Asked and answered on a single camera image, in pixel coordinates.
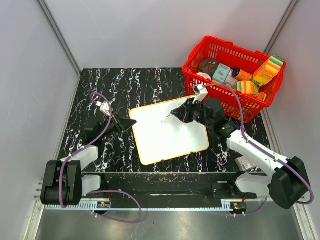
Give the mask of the white board yellow frame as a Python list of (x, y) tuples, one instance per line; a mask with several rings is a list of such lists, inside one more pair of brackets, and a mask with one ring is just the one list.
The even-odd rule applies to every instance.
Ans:
[(205, 126), (195, 121), (183, 123), (174, 116), (161, 122), (187, 99), (186, 96), (130, 110), (130, 119), (137, 121), (132, 130), (142, 165), (168, 161), (209, 148)]

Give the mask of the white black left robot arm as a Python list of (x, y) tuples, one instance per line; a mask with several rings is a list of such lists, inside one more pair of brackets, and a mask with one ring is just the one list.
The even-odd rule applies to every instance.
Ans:
[(124, 133), (137, 121), (118, 116), (116, 113), (105, 121), (88, 120), (82, 130), (83, 150), (60, 160), (46, 164), (40, 200), (44, 205), (76, 206), (82, 196), (92, 192), (96, 197), (107, 195), (108, 185), (96, 175), (82, 176), (82, 171), (99, 158), (102, 140), (113, 133)]

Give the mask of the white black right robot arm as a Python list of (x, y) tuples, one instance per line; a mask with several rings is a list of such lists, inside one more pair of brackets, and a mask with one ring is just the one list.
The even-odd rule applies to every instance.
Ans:
[(278, 154), (249, 137), (243, 127), (225, 118), (224, 108), (218, 99), (209, 98), (201, 103), (188, 98), (170, 113), (185, 124), (197, 122), (205, 126), (216, 140), (225, 142), (229, 149), (238, 152), (264, 172), (264, 176), (241, 173), (227, 186), (231, 197), (253, 193), (271, 198), (285, 210), (294, 204), (303, 204), (301, 198), (306, 193), (310, 194), (310, 199), (305, 204), (314, 201), (315, 195), (304, 162), (298, 157), (287, 158)]

